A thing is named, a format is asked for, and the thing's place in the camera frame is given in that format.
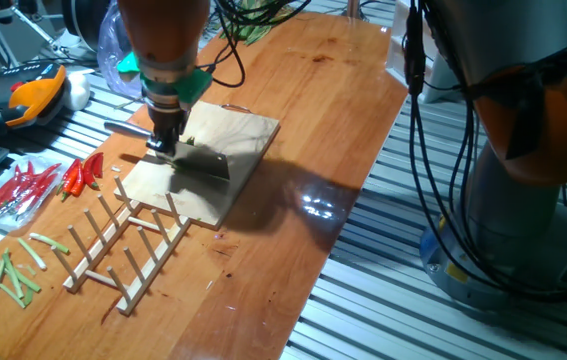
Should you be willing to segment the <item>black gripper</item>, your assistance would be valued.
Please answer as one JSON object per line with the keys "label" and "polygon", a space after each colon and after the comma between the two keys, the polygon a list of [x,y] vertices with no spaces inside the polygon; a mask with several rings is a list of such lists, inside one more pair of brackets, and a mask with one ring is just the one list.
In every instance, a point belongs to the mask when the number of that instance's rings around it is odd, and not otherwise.
{"label": "black gripper", "polygon": [[153,133],[147,141],[146,146],[158,153],[175,156],[180,143],[180,135],[188,120],[188,111],[182,109],[178,102],[162,103],[145,99],[148,115],[153,122]]}

